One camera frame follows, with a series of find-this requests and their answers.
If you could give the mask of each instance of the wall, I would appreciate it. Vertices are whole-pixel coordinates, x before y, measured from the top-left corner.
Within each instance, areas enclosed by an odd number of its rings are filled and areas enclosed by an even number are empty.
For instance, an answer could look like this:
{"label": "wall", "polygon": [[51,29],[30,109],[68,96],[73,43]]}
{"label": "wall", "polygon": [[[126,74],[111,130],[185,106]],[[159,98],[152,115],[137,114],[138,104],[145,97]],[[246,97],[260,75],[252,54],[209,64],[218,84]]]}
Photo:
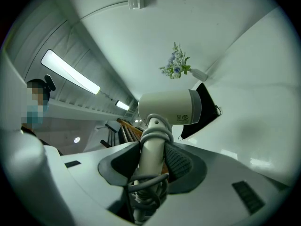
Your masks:
{"label": "wall", "polygon": [[52,99],[94,111],[97,120],[110,119],[110,114],[115,115],[111,120],[125,115],[125,110],[116,107],[114,101],[101,92],[95,96],[41,64],[44,54],[51,49],[111,98],[123,102],[132,98],[70,26],[55,0],[33,0],[15,22],[5,42],[5,49],[25,81],[51,75],[56,85],[56,91],[50,93]]}
{"label": "wall", "polygon": [[91,152],[99,149],[105,149],[106,147],[100,143],[101,140],[108,141],[109,129],[104,127],[98,131],[93,131],[91,138],[84,150],[84,152]]}
{"label": "wall", "polygon": [[63,118],[63,119],[77,119],[77,120],[117,120],[122,118],[122,116],[114,113],[101,112],[101,107],[97,110],[91,110],[88,108],[79,107],[76,105],[71,105],[54,99],[49,100],[49,110],[45,113],[46,117],[53,118]]}
{"label": "wall", "polygon": [[34,133],[38,138],[59,149],[64,155],[81,153],[86,148],[91,134],[100,121],[66,120],[44,118],[43,124]]}
{"label": "wall", "polygon": [[[180,143],[292,185],[300,166],[301,44],[280,8],[243,34],[204,83],[222,115]],[[174,126],[175,141],[182,127]]]}
{"label": "wall", "polygon": [[136,99],[147,92],[188,89],[197,82],[192,76],[171,80],[160,73],[174,41],[191,57],[189,65],[206,71],[276,7],[273,0],[146,0],[141,10],[122,6],[98,12],[126,0],[68,1],[78,18],[73,24],[86,28]]}

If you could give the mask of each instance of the coiled cord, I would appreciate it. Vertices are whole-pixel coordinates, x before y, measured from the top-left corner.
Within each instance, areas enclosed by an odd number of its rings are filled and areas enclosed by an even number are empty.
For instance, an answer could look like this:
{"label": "coiled cord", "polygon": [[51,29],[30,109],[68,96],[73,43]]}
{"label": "coiled cord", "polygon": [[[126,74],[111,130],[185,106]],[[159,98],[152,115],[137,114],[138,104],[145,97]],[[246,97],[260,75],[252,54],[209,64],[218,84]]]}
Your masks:
{"label": "coiled cord", "polygon": [[[158,114],[150,114],[147,117],[147,124],[150,123],[151,118],[157,118],[161,120],[166,128],[153,127],[146,129],[141,136],[141,147],[147,140],[151,138],[160,138],[173,143],[174,137],[172,134],[172,128],[168,121]],[[132,207],[140,210],[156,210],[167,195],[168,177],[168,173],[162,175],[133,175],[130,178],[130,184],[128,185],[128,192],[130,194],[130,202]],[[131,186],[132,182],[136,180],[139,181],[139,184]],[[151,187],[154,185],[158,185],[155,192],[151,189]]]}

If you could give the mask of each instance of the white surface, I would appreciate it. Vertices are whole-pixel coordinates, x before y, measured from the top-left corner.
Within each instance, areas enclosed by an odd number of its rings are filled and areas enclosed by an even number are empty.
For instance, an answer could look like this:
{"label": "white surface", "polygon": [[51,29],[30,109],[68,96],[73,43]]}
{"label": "white surface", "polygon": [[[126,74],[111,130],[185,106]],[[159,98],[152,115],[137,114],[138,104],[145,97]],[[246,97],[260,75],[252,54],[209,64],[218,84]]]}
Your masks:
{"label": "white surface", "polygon": [[[166,128],[165,124],[161,120],[151,118],[148,128],[150,129],[155,127]],[[161,138],[151,138],[143,144],[137,174],[161,174],[164,144],[165,140]]]}
{"label": "white surface", "polygon": [[[237,158],[292,185],[301,152],[301,46],[296,36],[279,8],[243,34],[212,65],[204,83],[222,116],[180,143]],[[181,132],[182,126],[173,126],[175,141]]]}
{"label": "white surface", "polygon": [[206,166],[204,181],[193,191],[170,194],[160,209],[145,224],[173,226],[230,226],[250,216],[232,187],[246,181],[269,207],[278,190],[267,179],[234,159],[209,151],[190,151],[200,156]]}
{"label": "white surface", "polygon": [[[80,18],[126,0],[70,0]],[[242,33],[270,12],[271,0],[145,0],[85,17],[81,22],[136,99],[148,92],[190,89],[191,75],[171,80],[158,69],[181,43],[189,65],[202,71]]]}
{"label": "white surface", "polygon": [[46,66],[48,69],[62,76],[63,78],[69,80],[73,84],[97,95],[100,87],[94,84],[91,80],[87,79],[65,61],[63,61],[55,52],[48,50],[43,56],[42,65]]}
{"label": "white surface", "polygon": [[125,148],[127,145],[122,144],[105,150],[61,156],[61,158],[64,163],[70,161],[81,163],[79,166],[69,167],[68,171],[94,201],[102,207],[108,208],[112,205],[112,202],[121,199],[123,187],[110,185],[99,174],[98,164],[102,158]]}
{"label": "white surface", "polygon": [[91,132],[90,139],[87,143],[87,146],[84,149],[84,152],[106,149],[106,147],[103,144],[101,144],[100,141],[104,140],[107,142],[109,136],[109,129],[105,125],[99,127],[101,127],[99,130],[93,130]]}
{"label": "white surface", "polygon": [[148,93],[141,96],[138,112],[144,123],[152,114],[166,118],[171,125],[189,125],[192,118],[192,100],[188,89]]}
{"label": "white surface", "polygon": [[4,50],[0,50],[0,94],[0,129],[20,130],[22,117],[27,117],[26,84]]}
{"label": "white surface", "polygon": [[[109,107],[110,104],[113,104],[111,100],[107,103]],[[103,120],[117,120],[118,118],[123,119],[123,115],[112,114],[110,111],[114,109],[108,109],[108,112],[102,112],[100,110],[91,110],[85,107],[71,105],[69,103],[65,103],[62,101],[58,101],[55,99],[49,100],[49,110],[45,114],[46,117],[53,118],[62,118],[62,119],[74,119],[74,120],[91,120],[91,121],[103,121]]]}
{"label": "white surface", "polygon": [[98,193],[95,193],[95,189],[88,187],[85,184],[85,177],[89,176],[89,181],[96,183],[95,185],[100,186],[103,183],[103,178],[99,175],[97,171],[97,164],[90,163],[87,161],[87,153],[83,155],[83,159],[79,159],[81,162],[85,161],[85,169],[87,167],[94,167],[94,170],[78,171],[81,174],[81,179],[78,181],[77,173],[74,171],[68,171],[64,163],[73,161],[75,157],[72,156],[64,156],[60,157],[57,150],[51,146],[44,146],[46,149],[46,155],[48,158],[48,164],[50,167],[50,171],[52,177],[55,181],[55,184],[58,190],[61,193],[62,198],[68,205],[70,212],[76,222],[76,225],[99,225],[100,222],[103,225],[132,225],[129,222],[120,219],[114,214],[108,212],[104,207],[107,206],[106,197],[100,199],[99,191],[102,188],[97,188]]}

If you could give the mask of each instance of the flower decoration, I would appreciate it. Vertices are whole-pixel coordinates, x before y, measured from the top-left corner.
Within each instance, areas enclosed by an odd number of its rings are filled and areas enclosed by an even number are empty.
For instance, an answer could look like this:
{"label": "flower decoration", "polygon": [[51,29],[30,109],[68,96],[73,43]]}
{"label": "flower decoration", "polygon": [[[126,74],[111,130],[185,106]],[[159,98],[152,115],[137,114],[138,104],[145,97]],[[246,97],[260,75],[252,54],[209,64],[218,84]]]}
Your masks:
{"label": "flower decoration", "polygon": [[186,53],[182,52],[182,49],[174,43],[173,53],[168,60],[168,63],[164,67],[160,67],[162,74],[169,76],[170,79],[179,79],[182,75],[187,74],[190,71],[190,65],[186,65],[187,60],[190,57],[186,57]]}

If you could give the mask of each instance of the ceiling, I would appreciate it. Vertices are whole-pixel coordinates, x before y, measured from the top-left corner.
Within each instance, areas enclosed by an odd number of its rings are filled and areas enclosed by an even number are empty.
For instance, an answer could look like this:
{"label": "ceiling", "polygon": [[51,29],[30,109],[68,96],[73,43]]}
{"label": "ceiling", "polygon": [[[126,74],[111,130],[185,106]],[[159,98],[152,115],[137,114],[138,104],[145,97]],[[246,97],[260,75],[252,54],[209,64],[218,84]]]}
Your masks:
{"label": "ceiling", "polygon": [[[49,49],[97,84],[100,92],[94,95],[43,66],[41,60]],[[43,80],[46,74],[52,77],[56,90],[50,92],[46,116],[94,121],[131,116],[115,103],[132,105],[133,96],[109,71],[111,66],[81,39],[55,0],[31,1],[11,29],[6,51],[24,81]]]}
{"label": "ceiling", "polygon": [[68,1],[73,8],[69,21],[84,25],[136,99],[148,92],[190,89],[197,82],[191,75],[171,80],[160,73],[158,68],[166,65],[173,42],[191,57],[192,68],[205,72],[276,7],[273,0],[146,0],[141,10],[120,6],[95,12],[127,0]]}

